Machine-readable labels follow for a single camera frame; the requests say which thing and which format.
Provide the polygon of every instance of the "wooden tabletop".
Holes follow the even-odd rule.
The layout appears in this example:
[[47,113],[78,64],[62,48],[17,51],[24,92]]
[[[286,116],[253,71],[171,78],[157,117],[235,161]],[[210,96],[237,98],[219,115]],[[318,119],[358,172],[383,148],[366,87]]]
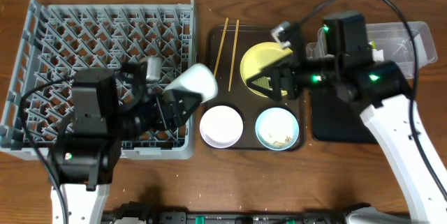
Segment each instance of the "wooden tabletop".
[[[190,2],[38,1],[43,4]],[[241,24],[275,25],[284,20],[300,20],[321,1],[196,0],[198,60],[205,59],[208,31],[216,24],[223,24],[225,17],[230,18],[230,23],[239,19]],[[439,59],[421,70],[417,101],[425,128],[447,162],[447,0],[392,1],[409,21],[424,21],[432,32]],[[29,0],[7,0],[0,19],[0,93],[3,94],[0,105],[5,102],[28,3]],[[396,15],[380,1],[341,0],[306,25],[308,42],[316,41],[323,15],[353,9],[363,12],[368,23],[397,21]],[[0,223],[50,222],[50,183],[39,162],[0,154],[0,195]],[[214,150],[205,146],[197,134],[196,152],[189,160],[120,160],[106,209],[128,201],[185,207],[190,211],[296,212],[341,209],[358,202],[371,203],[385,212],[408,211],[379,146],[319,142],[309,133],[306,145],[291,153]]]

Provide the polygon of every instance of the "yellow plate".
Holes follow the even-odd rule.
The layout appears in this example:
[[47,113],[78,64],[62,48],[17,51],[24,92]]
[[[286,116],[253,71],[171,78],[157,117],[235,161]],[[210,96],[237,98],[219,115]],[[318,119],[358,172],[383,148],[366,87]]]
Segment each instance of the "yellow plate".
[[[269,64],[280,60],[292,53],[291,49],[281,49],[278,43],[259,43],[245,52],[240,62],[240,76],[247,85],[247,79],[260,73],[261,69]],[[250,89],[256,95],[266,98],[262,93]],[[281,95],[287,95],[287,91],[281,91]]]

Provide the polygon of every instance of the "black tray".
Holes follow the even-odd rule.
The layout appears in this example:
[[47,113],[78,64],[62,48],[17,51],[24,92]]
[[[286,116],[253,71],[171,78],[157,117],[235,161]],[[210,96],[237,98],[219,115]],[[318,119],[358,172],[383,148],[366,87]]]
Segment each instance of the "black tray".
[[[223,27],[223,25],[216,26],[209,32],[207,37],[207,55],[205,64],[212,72],[214,72],[214,67],[216,65],[217,54],[219,52],[222,33],[224,31]],[[287,109],[292,112],[298,120],[300,134],[298,135],[297,142],[284,151],[296,151],[306,140],[305,104],[303,97],[300,97],[297,100],[288,100],[287,96],[283,96],[282,102],[276,103],[269,98],[258,96],[250,91],[240,76],[240,62],[245,52],[258,43],[272,41],[270,36],[271,29],[272,27],[266,26],[239,26],[233,80],[231,82],[231,91],[228,92],[231,57],[233,55],[233,43],[235,40],[235,26],[228,25],[225,42],[222,47],[219,68],[216,74],[219,92],[216,98],[206,102],[203,111],[203,113],[205,113],[211,107],[227,105],[234,108],[241,115],[242,120],[244,121],[244,131],[242,136],[236,144],[227,149],[271,151],[259,142],[254,130],[254,125],[258,116],[261,112],[271,107],[282,107]]]

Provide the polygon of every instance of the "gray plastic dish rack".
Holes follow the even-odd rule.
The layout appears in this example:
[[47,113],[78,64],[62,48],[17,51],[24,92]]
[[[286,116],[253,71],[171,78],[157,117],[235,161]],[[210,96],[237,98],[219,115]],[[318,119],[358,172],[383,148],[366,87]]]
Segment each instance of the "gray plastic dish rack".
[[[196,62],[194,0],[175,5],[50,5],[31,0],[0,125],[0,151],[25,160],[36,154],[24,137],[18,106],[21,94],[90,67],[118,69],[121,62],[162,59],[162,78],[148,91],[160,92]],[[120,103],[133,97],[117,80]],[[69,83],[30,96],[27,125],[47,155],[57,126],[73,110]],[[194,114],[176,130],[146,132],[122,142],[122,158],[187,159],[194,153]]]

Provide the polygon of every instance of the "wooden chopstick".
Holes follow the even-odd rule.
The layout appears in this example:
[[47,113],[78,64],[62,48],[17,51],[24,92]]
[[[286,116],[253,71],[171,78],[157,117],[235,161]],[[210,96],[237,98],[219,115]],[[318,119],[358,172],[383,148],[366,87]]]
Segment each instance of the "wooden chopstick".
[[239,20],[236,22],[236,32],[235,32],[235,44],[233,46],[233,58],[231,59],[231,70],[230,70],[230,83],[228,84],[228,91],[231,90],[231,80],[233,78],[233,67],[235,65],[236,56],[236,45],[237,45],[237,33],[239,32]]
[[217,67],[219,67],[219,60],[221,59],[221,53],[222,53],[222,46],[224,46],[224,40],[225,40],[225,33],[226,33],[226,27],[228,26],[228,17],[225,20],[225,27],[223,28],[222,33],[222,39],[221,39],[221,45],[219,47],[219,53],[217,54],[217,60],[216,60],[216,67],[214,67],[214,77],[216,77],[217,74]]

